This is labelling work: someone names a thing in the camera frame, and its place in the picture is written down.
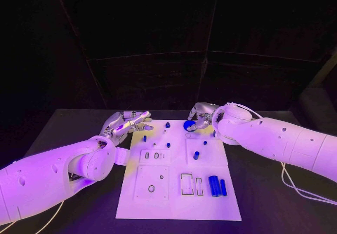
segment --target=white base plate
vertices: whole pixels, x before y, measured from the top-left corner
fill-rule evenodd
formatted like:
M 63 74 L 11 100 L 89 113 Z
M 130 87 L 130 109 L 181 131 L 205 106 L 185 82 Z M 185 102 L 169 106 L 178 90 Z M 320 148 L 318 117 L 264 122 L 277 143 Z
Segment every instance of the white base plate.
M 211 126 L 188 133 L 182 123 L 184 120 L 153 120 L 153 130 L 133 132 L 115 218 L 240 221 L 223 143 L 212 137 Z M 143 159 L 145 150 L 149 157 L 152 150 L 169 150 L 169 160 Z M 200 152 L 197 160 L 194 151 Z M 201 178 L 202 195 L 197 195 L 195 187 L 194 195 L 181 195 L 181 174 L 192 175 L 194 186 L 195 178 Z M 208 176 L 224 180 L 227 196 L 211 197 Z

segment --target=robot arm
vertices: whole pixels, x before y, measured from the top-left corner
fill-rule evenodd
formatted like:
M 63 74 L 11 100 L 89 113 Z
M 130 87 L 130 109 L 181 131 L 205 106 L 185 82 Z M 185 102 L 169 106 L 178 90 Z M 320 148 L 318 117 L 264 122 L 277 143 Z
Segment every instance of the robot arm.
M 197 103 L 188 120 L 195 114 L 198 121 L 187 131 L 211 124 L 215 137 L 225 144 L 241 145 L 263 157 L 299 166 L 337 182 L 337 137 L 270 118 L 253 119 L 250 109 L 238 106 Z
M 89 140 L 31 155 L 0 170 L 0 225 L 35 215 L 80 189 L 102 180 L 112 169 L 115 146 L 126 133 L 151 130 L 149 112 L 116 112 Z M 79 175 L 76 180 L 68 173 Z

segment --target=dark table surface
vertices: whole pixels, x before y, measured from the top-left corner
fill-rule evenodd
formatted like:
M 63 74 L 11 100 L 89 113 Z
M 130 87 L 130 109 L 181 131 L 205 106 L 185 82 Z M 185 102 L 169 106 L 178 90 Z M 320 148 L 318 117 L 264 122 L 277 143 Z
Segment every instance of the dark table surface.
M 115 111 L 55 110 L 25 155 L 89 139 L 99 133 L 102 124 Z M 185 119 L 188 111 L 159 110 L 151 111 L 151 114 L 153 119 Z M 259 114 L 297 124 L 287 111 Z M 129 134 L 119 147 L 129 147 L 130 137 Z M 64 201 L 41 233 L 337 233 L 337 207 L 302 198 L 283 185 L 280 163 L 240 146 L 224 145 L 224 151 L 241 221 L 115 219 L 125 167 L 113 165 L 107 177 Z M 299 188 L 337 200 L 337 184 L 331 180 L 290 165 L 287 171 Z M 38 215 L 17 221 L 5 233 L 35 233 L 55 209 L 57 205 Z

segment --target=dark background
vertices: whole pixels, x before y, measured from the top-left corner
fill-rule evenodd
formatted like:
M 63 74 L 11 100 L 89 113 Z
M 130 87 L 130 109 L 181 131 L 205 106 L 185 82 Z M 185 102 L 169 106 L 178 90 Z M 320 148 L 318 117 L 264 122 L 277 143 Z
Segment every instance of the dark background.
M 57 108 L 287 110 L 337 45 L 335 3 L 32 0 L 2 14 L 1 166 Z

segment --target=white board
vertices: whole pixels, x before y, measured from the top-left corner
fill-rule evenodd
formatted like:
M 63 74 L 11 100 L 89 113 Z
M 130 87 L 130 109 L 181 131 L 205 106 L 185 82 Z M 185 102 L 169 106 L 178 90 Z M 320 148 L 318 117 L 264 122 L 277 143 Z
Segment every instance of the white board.
M 211 126 L 188 133 L 182 123 L 153 120 L 153 130 L 133 132 L 115 218 L 240 221 L 223 143 Z M 208 176 L 224 180 L 227 196 L 211 196 Z

